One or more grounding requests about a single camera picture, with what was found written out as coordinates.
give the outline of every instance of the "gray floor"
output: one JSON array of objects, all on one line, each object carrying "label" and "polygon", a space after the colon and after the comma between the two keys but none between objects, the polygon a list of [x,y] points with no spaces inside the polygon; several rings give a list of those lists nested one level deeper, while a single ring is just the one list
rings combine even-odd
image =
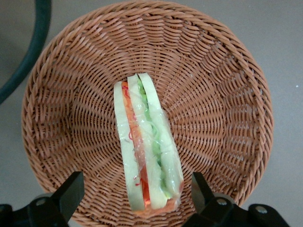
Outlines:
[{"label": "gray floor", "polygon": [[[303,1],[175,0],[226,24],[262,67],[272,95],[275,134],[267,170],[243,208],[264,203],[292,227],[303,223]],[[49,42],[77,17],[117,0],[54,0]],[[33,0],[0,1],[0,86],[25,54]],[[43,193],[24,152],[21,101],[26,81],[0,106],[0,203],[19,209]],[[73,221],[71,226],[79,226]]]}]

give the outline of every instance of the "basket weave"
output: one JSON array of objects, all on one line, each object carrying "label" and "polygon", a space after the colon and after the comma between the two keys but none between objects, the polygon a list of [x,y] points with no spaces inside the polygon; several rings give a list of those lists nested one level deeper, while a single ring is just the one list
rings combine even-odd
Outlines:
[{"label": "basket weave", "polygon": [[[148,72],[175,139],[185,178],[177,211],[130,211],[113,85]],[[191,174],[242,204],[260,181],[273,138],[260,67],[223,24],[169,2],[131,1],[90,12],[46,47],[26,88],[22,128],[31,167],[47,192],[83,171],[84,226],[180,226],[195,212]]]}]

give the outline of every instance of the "sandwich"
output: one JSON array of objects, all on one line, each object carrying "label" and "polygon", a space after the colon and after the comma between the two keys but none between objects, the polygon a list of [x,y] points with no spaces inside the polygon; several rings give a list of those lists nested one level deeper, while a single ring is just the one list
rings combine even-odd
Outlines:
[{"label": "sandwich", "polygon": [[117,82],[114,108],[131,210],[145,218],[174,211],[184,179],[151,77],[135,74]]}]

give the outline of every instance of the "green vegetable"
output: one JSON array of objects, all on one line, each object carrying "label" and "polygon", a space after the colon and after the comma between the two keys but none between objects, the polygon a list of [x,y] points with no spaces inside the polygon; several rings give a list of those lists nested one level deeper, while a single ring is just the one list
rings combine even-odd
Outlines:
[{"label": "green vegetable", "polygon": [[152,118],[150,116],[150,110],[149,110],[149,106],[148,106],[147,95],[145,93],[143,83],[139,77],[138,77],[138,87],[139,87],[140,95],[142,97],[142,101],[145,105],[144,115],[146,117],[146,120],[151,123],[153,139],[154,139],[153,144],[152,144],[152,152],[155,155],[155,157],[157,158],[158,165],[161,167],[161,176],[160,176],[161,177],[161,189],[164,192],[165,196],[168,199],[170,199],[170,198],[172,198],[172,195],[167,189],[167,186],[165,183],[165,172],[163,171],[162,166],[161,166],[160,134],[159,134],[157,127],[152,123]]}]

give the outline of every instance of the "orange carrot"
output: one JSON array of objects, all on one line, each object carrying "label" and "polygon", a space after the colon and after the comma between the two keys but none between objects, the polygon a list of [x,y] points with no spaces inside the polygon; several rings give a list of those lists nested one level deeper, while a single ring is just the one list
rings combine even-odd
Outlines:
[{"label": "orange carrot", "polygon": [[125,110],[126,110],[126,116],[127,116],[128,124],[130,127],[129,138],[133,141],[134,147],[135,147],[134,155],[139,164],[140,183],[142,185],[143,199],[144,199],[144,204],[146,207],[150,204],[151,201],[150,201],[150,194],[149,194],[149,189],[148,189],[148,179],[147,179],[147,171],[146,171],[146,164],[145,164],[144,145],[143,145],[140,128],[137,123],[137,119],[134,114],[132,102],[131,102],[131,99],[129,96],[127,82],[122,82],[122,94],[123,94],[123,103],[124,103]]}]

